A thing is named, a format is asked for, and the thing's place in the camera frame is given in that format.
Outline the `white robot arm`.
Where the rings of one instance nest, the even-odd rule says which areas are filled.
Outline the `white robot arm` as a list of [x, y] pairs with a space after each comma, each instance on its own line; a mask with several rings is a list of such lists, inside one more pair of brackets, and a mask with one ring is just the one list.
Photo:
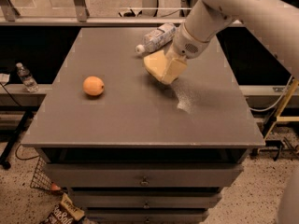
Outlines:
[[299, 15], [296, 7], [280, 0], [198, 0], [182, 23], [166, 53], [162, 82], [170, 84], [198, 57], [219, 31], [235, 20], [259, 39], [264, 47], [299, 78]]

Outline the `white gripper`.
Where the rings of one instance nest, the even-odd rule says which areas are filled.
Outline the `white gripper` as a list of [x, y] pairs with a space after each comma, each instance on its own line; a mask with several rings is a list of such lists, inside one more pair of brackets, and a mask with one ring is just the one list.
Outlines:
[[187, 59], [198, 57], [209, 45], [209, 42], [198, 41], [193, 38], [182, 23], [177, 28], [173, 38], [173, 44], [167, 44], [160, 50], [160, 57], [164, 59], [162, 65], [160, 81], [165, 84], [171, 84], [187, 68], [187, 62], [181, 58], [174, 58], [175, 53], [185, 56]]

